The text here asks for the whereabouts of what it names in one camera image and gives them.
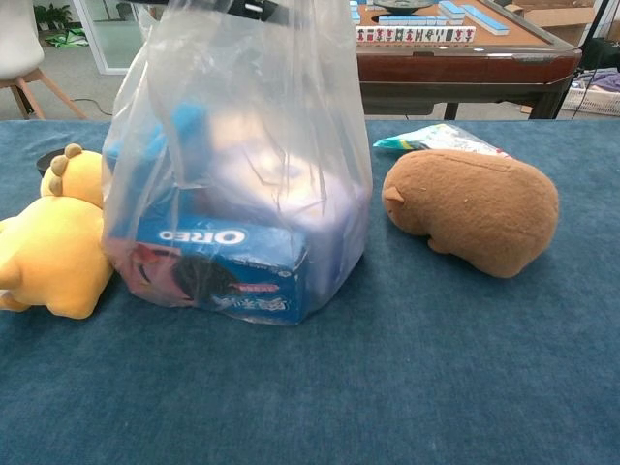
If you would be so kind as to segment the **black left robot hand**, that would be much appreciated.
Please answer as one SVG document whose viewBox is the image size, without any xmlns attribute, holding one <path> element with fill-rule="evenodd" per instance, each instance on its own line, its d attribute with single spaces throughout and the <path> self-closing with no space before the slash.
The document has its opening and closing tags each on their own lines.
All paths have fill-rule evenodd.
<svg viewBox="0 0 620 465">
<path fill-rule="evenodd" d="M 135 4 L 165 6 L 173 9 L 198 9 L 239 16 L 260 22 L 288 25 L 289 8 L 277 1 L 263 0 L 134 0 Z"/>
</svg>

